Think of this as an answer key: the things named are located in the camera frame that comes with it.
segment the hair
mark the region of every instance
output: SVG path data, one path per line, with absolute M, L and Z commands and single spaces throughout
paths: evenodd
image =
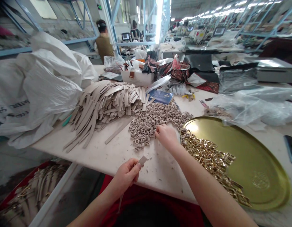
M 132 21 L 132 28 L 136 28 L 137 27 L 137 23 L 135 20 Z
M 98 20 L 96 22 L 96 25 L 98 26 L 98 29 L 99 29 L 100 33 L 106 32 L 107 24 L 106 24 L 106 22 L 104 20 Z

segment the workbench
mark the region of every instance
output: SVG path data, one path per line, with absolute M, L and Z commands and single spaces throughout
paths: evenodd
M 103 65 L 94 67 L 98 74 L 103 73 Z M 204 108 L 199 100 L 214 97 L 216 94 L 200 90 L 195 92 L 195 96 L 196 99 L 192 102 L 181 96 L 174 96 L 174 99 L 181 111 L 189 111 L 195 117 L 202 116 Z M 62 122 L 55 124 L 54 130 L 32 147 L 111 176 L 114 176 L 119 166 L 129 158 L 140 159 L 145 155 L 149 160 L 140 171 L 137 185 L 197 204 L 176 160 L 158 140 L 152 139 L 150 146 L 135 153 L 128 133 L 129 125 L 127 125 L 110 143 L 107 145 L 104 143 L 122 125 L 123 118 L 125 117 L 110 123 L 100 132 L 96 131 L 86 149 L 82 148 L 84 143 L 81 143 L 68 154 L 63 150 L 63 146 L 75 137 L 75 131 L 70 132 L 69 124 L 62 127 Z M 283 135 L 292 136 L 292 124 L 280 127 L 266 126 L 265 131 L 254 131 L 247 126 L 242 128 L 256 137 L 273 153 L 287 172 L 292 185 L 292 164 L 283 139 Z M 259 225 L 292 227 L 292 198 L 289 204 L 274 212 L 244 209 Z

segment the gold tray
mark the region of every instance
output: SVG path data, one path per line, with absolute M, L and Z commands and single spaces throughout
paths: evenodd
M 227 175 L 243 186 L 252 209 L 271 211 L 283 207 L 291 197 L 289 178 L 274 155 L 255 137 L 238 126 L 224 126 L 214 117 L 196 117 L 186 122 L 197 138 L 210 140 L 224 153 L 236 157 Z

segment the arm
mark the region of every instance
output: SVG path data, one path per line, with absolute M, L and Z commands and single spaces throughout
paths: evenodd
M 137 159 L 123 163 L 105 190 L 68 227 L 100 226 L 112 204 L 137 182 L 140 169 L 141 164 Z
M 155 136 L 178 162 L 198 204 L 214 227 L 257 226 L 219 182 L 178 143 L 173 128 L 159 125 Z

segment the red cloth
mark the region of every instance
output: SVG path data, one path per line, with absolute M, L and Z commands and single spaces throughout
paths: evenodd
M 104 191 L 107 185 L 110 183 L 113 177 L 106 175 L 103 185 L 101 187 L 100 194 Z M 204 227 L 203 218 L 201 214 L 200 207 L 185 202 L 159 192 L 155 192 L 137 185 L 132 185 L 127 189 L 125 192 L 120 213 L 126 209 L 129 204 L 143 202 L 143 201 L 153 201 L 153 202 L 160 202 L 164 204 L 166 207 L 170 208 L 173 214 L 177 217 L 180 222 L 181 226 L 199 226 Z M 113 226 L 117 220 L 117 212 L 118 212 L 119 200 L 117 200 L 110 210 L 108 211 L 107 215 L 104 217 L 101 226 Z

